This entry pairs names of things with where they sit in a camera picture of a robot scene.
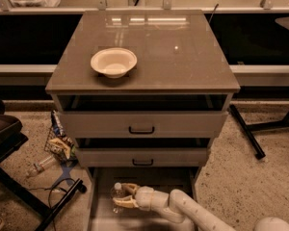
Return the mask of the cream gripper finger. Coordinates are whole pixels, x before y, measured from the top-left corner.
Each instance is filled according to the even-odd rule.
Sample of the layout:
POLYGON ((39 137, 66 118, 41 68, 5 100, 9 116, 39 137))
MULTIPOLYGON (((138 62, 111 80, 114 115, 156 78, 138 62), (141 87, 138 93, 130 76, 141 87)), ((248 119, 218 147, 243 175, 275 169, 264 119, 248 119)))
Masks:
POLYGON ((122 208, 128 208, 128 209, 133 209, 133 208, 138 208, 139 205, 137 204, 137 201, 133 198, 132 195, 128 195, 126 197, 114 197, 113 202, 122 208))
POLYGON ((130 193, 130 194, 133 195, 133 196, 136 195, 137 190, 140 188, 139 185, 134 184, 134 183, 122 183, 121 185, 122 185, 122 188, 123 188, 126 192, 130 193))

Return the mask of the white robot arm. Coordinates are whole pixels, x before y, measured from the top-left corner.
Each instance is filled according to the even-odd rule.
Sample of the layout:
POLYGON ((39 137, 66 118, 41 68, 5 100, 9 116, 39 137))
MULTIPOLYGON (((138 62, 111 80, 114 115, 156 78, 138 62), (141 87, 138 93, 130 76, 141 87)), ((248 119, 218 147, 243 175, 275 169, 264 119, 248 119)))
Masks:
POLYGON ((181 190, 174 189, 165 193, 132 183, 116 183, 115 187, 129 193, 124 197, 113 197, 113 202, 119 207, 153 211, 174 223, 181 223, 189 218, 202 231, 236 231, 181 190))

